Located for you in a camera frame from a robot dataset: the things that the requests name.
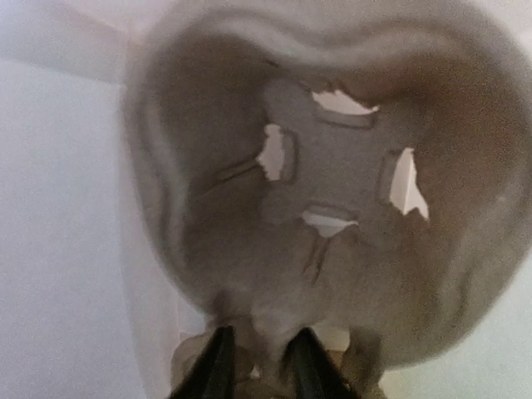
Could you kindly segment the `brown cardboard cup carrier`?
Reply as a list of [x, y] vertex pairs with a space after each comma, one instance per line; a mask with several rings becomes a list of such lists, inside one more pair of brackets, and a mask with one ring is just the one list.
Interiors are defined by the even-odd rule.
[[282, 392], [317, 323], [360, 387], [448, 351], [530, 250], [530, 74], [467, 1], [178, 2], [123, 102], [166, 275]]

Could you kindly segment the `brown paper bag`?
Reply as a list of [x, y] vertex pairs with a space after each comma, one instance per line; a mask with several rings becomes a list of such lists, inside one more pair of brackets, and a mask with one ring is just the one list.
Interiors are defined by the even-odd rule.
[[[143, 220], [123, 102], [146, 31], [61, 1], [1, 4], [1, 395], [162, 398], [216, 327], [166, 275]], [[363, 387], [390, 398], [531, 395], [531, 246], [448, 351]], [[237, 343], [239, 397], [291, 397]]]

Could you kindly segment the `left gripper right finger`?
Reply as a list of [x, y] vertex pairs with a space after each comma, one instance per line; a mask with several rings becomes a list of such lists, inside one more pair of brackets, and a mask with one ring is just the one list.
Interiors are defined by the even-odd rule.
[[344, 382], [311, 328], [302, 329], [289, 342], [286, 358], [293, 374], [297, 398], [361, 398]]

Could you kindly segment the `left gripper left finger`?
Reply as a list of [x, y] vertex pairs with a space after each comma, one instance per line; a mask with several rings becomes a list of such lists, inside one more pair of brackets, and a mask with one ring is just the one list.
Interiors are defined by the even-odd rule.
[[219, 327], [169, 399], [234, 397], [236, 344], [234, 328]]

